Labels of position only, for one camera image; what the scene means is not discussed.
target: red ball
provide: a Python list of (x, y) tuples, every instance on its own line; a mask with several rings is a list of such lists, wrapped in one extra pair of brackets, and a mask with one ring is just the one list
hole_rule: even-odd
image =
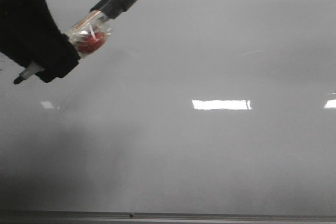
[(81, 41), (77, 49), (82, 54), (90, 54), (100, 48), (105, 43), (105, 40), (105, 33), (98, 31)]

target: white surface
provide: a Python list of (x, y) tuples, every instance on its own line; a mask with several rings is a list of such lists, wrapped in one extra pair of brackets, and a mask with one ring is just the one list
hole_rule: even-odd
[[(66, 31), (98, 0), (47, 1)], [(15, 86), (2, 56), (1, 208), (335, 215), (335, 14), (336, 0), (139, 0), (64, 79)]]

